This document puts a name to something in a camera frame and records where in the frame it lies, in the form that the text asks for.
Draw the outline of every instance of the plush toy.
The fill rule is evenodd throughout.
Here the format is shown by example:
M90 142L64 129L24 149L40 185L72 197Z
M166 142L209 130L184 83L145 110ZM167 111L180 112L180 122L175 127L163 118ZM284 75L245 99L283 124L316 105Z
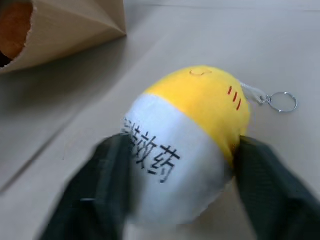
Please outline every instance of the plush toy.
M16 2L9 5L0 15L0 52L11 60L25 47L31 28L32 13L32 3Z
M174 72L125 116L131 136L131 219L172 227L197 218L233 176L233 154L250 110L241 84L210 66Z

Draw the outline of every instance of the paper bag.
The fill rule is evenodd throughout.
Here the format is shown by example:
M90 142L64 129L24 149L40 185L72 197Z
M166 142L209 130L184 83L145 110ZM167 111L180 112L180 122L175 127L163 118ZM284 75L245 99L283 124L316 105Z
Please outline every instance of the paper bag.
M32 3L25 47L16 59L0 66L0 74L48 63L126 35L123 0Z

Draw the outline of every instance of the metal key ring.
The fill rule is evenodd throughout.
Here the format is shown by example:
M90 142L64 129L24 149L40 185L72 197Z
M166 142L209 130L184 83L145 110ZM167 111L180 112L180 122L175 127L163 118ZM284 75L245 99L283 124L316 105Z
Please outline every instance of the metal key ring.
M281 110L277 107L275 107L273 104L272 104L272 98L273 96L275 95L288 95L289 97L291 97L293 100L294 100L294 108L291 109L291 110ZM291 113L293 112L294 110L296 110L296 108L298 107L298 100L296 99L296 97L294 95L292 95L291 93L289 92L286 92L286 91L280 91L280 92L276 92L275 94L271 95L268 99L268 104L270 105L270 107L272 107L274 110L278 111L279 113Z

